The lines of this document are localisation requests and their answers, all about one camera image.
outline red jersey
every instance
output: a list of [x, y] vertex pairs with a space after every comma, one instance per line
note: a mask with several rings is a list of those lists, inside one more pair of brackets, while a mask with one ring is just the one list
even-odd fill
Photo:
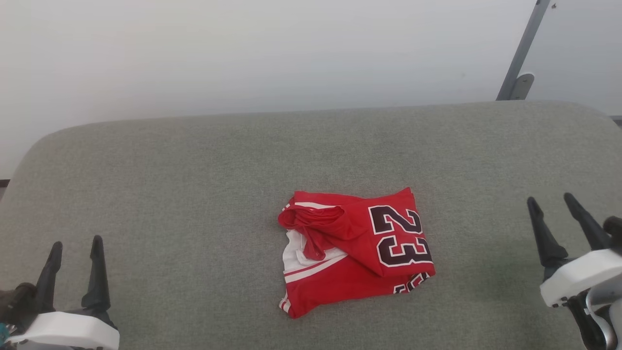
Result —
[[435, 274], [409, 188], [374, 199], [297, 191], [279, 223], [289, 238], [279, 306], [292, 318], [318, 305], [407, 293]]

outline red fabric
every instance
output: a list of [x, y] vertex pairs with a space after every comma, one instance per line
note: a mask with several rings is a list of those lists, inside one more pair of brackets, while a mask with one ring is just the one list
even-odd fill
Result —
[[[309, 203], [334, 207], [314, 209]], [[348, 254], [285, 274], [292, 318], [318, 305], [405, 293], [435, 275], [409, 188], [374, 199], [297, 191], [279, 223], [307, 239], [303, 253], [308, 259], [323, 260], [333, 247]], [[302, 273], [322, 264], [328, 267], [309, 276]], [[305, 276], [287, 282], [298, 273]]]

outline gray table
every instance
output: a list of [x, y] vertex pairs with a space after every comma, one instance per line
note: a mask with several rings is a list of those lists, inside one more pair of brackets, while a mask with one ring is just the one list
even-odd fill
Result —
[[[622, 214], [621, 177], [622, 132], [571, 103], [79, 126], [39, 141], [0, 202], [0, 289], [36, 281], [61, 240], [56, 306], [75, 308], [99, 234], [122, 349], [581, 349], [570, 313], [540, 298], [526, 199], [580, 255], [563, 193], [602, 222]], [[276, 217], [292, 193], [406, 186], [437, 275], [289, 319]]]

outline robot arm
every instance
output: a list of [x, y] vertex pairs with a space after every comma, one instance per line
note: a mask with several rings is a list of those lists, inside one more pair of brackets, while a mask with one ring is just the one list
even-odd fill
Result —
[[22, 283], [15, 290], [0, 291], [0, 349], [69, 346], [118, 350], [119, 331], [110, 320], [106, 260], [103, 241], [95, 236], [91, 248], [91, 277], [82, 308], [56, 311], [53, 307], [56, 273], [63, 245], [54, 243], [37, 285]]
[[579, 222], [591, 252], [569, 259], [553, 238], [536, 200], [527, 200], [544, 281], [547, 306], [567, 307], [588, 350], [622, 350], [622, 219], [610, 217], [600, 227], [570, 193], [564, 200]]

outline white wall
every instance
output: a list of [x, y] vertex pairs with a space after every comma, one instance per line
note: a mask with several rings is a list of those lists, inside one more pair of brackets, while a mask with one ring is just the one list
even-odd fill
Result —
[[0, 179], [94, 121], [494, 100], [533, 0], [0, 0]]
[[622, 1], [550, 0], [522, 71], [535, 77], [528, 100], [622, 115]]

